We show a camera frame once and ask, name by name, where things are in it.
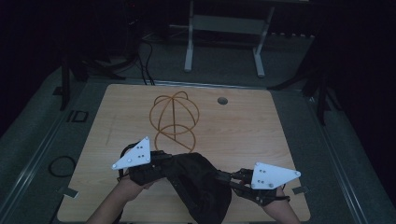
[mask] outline wire sculpture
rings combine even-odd
[[[195,109],[196,109],[196,117],[194,114],[191,112],[188,106],[186,106],[186,102],[191,103]],[[177,112],[176,112],[176,104],[180,104],[182,108],[184,108],[189,116],[191,117],[192,120],[192,125],[187,126],[185,124],[180,124],[177,123]],[[154,123],[154,118],[153,118],[153,111],[154,108],[158,107],[159,105],[163,105],[163,109],[161,110],[161,114],[158,117],[158,122],[155,124]],[[163,122],[166,122],[167,120],[163,120],[163,116],[165,114],[165,111],[167,110],[168,106],[172,106],[172,122],[170,124],[164,124]],[[154,100],[154,106],[150,109],[149,111],[149,121],[151,125],[157,130],[157,134],[155,135],[154,138],[154,146],[156,150],[158,149],[157,146],[157,139],[160,134],[163,134],[164,136],[168,137],[169,139],[173,140],[174,142],[180,144],[184,148],[188,149],[189,152],[193,152],[195,149],[195,144],[196,144],[196,138],[195,134],[192,132],[192,129],[196,126],[198,123],[200,117],[200,112],[198,109],[198,106],[189,99],[189,95],[184,92],[184,91],[178,91],[172,96],[167,96],[167,95],[161,95],[155,98]],[[177,140],[177,135],[181,135],[184,133],[190,133],[192,138],[193,138],[193,143],[192,146],[189,147],[186,144],[180,142]]]

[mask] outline hand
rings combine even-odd
[[[128,203],[134,200],[143,189],[149,189],[156,181],[139,186],[132,181],[128,175],[123,177],[111,193],[115,195],[121,202]]]
[[[99,205],[86,223],[112,223],[121,213],[125,204],[134,200],[143,189],[149,189],[153,181],[144,186],[139,186],[129,176],[123,177],[117,186],[111,190],[105,200]]]

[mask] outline table leg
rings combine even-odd
[[[187,46],[186,61],[184,63],[184,71],[190,72],[192,68],[192,54],[194,45],[192,44],[192,32],[193,32],[193,6],[194,2],[190,0],[190,18],[189,18],[189,43]]]
[[[267,33],[268,33],[268,28],[271,22],[271,19],[274,15],[274,7],[271,7],[267,16],[267,20],[264,23],[264,25],[262,26],[262,33],[261,33],[261,37],[260,37],[260,43],[259,45],[253,49],[253,57],[254,57],[254,62],[256,64],[256,69],[257,69],[257,76],[258,77],[264,77],[264,68],[262,66],[262,56],[260,55],[260,53],[262,52],[262,45],[264,44],[264,40],[265,37],[267,37]]]

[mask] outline forearm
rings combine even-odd
[[[90,216],[87,223],[110,224],[117,218],[127,201],[120,199],[113,190]]]
[[[99,205],[95,212],[88,219],[87,223],[110,224],[118,217],[125,204],[134,200],[144,188],[149,185],[138,186],[129,179],[123,178],[117,186],[111,190],[105,200]]]
[[[276,196],[285,196],[282,188],[277,188]],[[299,224],[300,220],[288,201],[273,201],[262,208],[268,216],[279,224]]]

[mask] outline small round hole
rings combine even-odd
[[[227,104],[228,104],[228,100],[227,100],[227,98],[225,98],[225,97],[219,97],[218,103],[219,103],[220,105],[227,105]]]

